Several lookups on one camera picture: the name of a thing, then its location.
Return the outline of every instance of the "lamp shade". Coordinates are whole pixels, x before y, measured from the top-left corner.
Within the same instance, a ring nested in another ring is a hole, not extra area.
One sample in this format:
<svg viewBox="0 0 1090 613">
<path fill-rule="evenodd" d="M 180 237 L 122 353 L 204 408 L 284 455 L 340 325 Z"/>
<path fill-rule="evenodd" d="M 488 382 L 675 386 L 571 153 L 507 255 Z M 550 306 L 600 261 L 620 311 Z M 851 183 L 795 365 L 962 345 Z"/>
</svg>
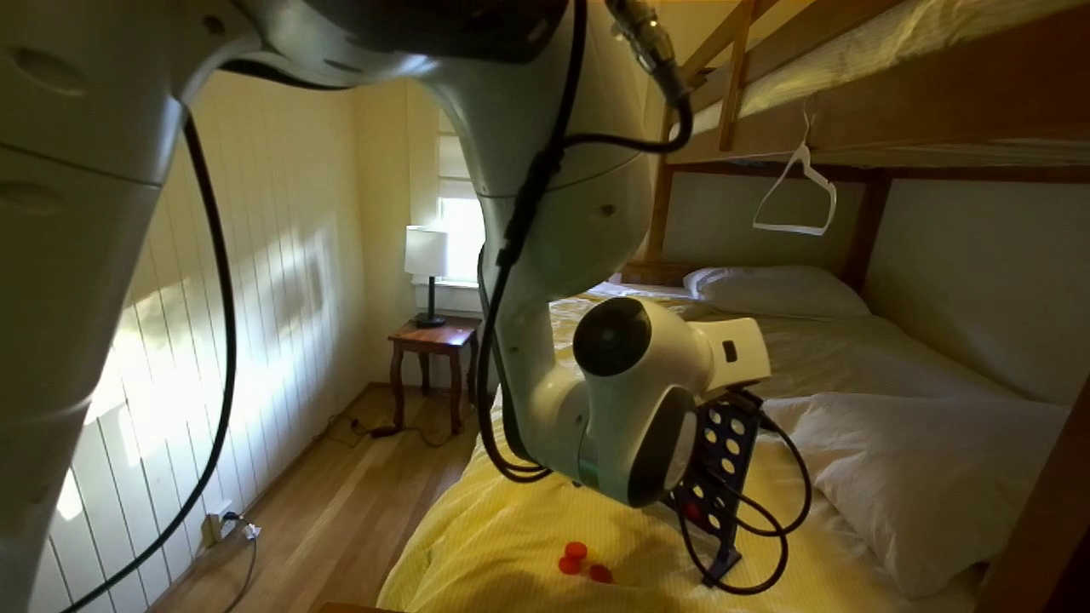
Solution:
<svg viewBox="0 0 1090 613">
<path fill-rule="evenodd" d="M 405 224 L 405 273 L 412 280 L 446 275 L 446 231 Z"/>
</svg>

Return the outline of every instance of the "wall outlet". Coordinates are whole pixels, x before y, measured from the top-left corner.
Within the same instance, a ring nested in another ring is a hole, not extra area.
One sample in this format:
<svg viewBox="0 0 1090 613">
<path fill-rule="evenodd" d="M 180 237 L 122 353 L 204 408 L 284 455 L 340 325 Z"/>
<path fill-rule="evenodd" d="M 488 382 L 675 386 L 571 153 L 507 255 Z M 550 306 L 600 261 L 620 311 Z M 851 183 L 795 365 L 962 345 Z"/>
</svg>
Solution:
<svg viewBox="0 0 1090 613">
<path fill-rule="evenodd" d="M 222 512 L 209 512 L 200 519 L 200 550 L 227 542 L 237 531 L 237 512 L 231 505 L 222 505 Z"/>
</svg>

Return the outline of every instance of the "white pillow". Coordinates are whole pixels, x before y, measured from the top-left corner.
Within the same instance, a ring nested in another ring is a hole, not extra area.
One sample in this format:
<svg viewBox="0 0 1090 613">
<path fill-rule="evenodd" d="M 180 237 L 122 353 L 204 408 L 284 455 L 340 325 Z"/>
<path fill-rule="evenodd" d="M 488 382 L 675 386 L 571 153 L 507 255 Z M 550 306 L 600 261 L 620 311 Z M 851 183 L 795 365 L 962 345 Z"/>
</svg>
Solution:
<svg viewBox="0 0 1090 613">
<path fill-rule="evenodd" d="M 698 300 L 756 316 L 870 314 L 860 297 L 818 265 L 721 265 L 694 269 L 686 289 Z"/>
<path fill-rule="evenodd" d="M 1064 420 L 1019 399 L 814 395 L 791 435 L 814 488 L 921 600 L 1004 548 Z"/>
</svg>

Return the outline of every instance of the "red object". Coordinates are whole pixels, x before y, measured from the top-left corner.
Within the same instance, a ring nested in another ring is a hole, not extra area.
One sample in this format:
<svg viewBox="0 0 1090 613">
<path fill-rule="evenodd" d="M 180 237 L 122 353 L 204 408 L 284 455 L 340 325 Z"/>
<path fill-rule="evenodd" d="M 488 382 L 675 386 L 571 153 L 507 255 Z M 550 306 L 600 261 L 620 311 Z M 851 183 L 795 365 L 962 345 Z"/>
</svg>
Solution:
<svg viewBox="0 0 1090 613">
<path fill-rule="evenodd" d="M 612 571 L 605 566 L 589 566 L 591 583 L 612 583 Z"/>
<path fill-rule="evenodd" d="M 566 546 L 566 557 L 587 557 L 587 546 L 583 542 L 570 542 Z"/>
<path fill-rule="evenodd" d="M 578 571 L 583 571 L 583 557 L 571 557 L 571 554 L 562 554 L 554 566 L 557 566 L 557 571 L 566 571 L 566 576 L 578 576 Z"/>
</svg>

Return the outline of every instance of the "wooden floor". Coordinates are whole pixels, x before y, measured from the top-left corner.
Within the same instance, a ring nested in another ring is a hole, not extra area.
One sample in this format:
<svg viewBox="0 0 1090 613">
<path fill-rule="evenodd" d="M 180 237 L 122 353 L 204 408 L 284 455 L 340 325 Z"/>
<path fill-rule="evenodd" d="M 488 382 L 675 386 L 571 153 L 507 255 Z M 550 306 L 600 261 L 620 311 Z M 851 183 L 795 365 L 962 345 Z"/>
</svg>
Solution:
<svg viewBox="0 0 1090 613">
<path fill-rule="evenodd" d="M 446 392 L 407 392 L 405 433 L 388 425 L 388 387 L 367 387 L 255 505 L 263 526 L 255 577 L 237 608 L 314 613 L 329 602 L 370 606 L 405 537 L 462 470 L 473 420 L 449 439 Z M 152 608 L 223 608 L 248 568 L 242 537 L 196 557 Z"/>
</svg>

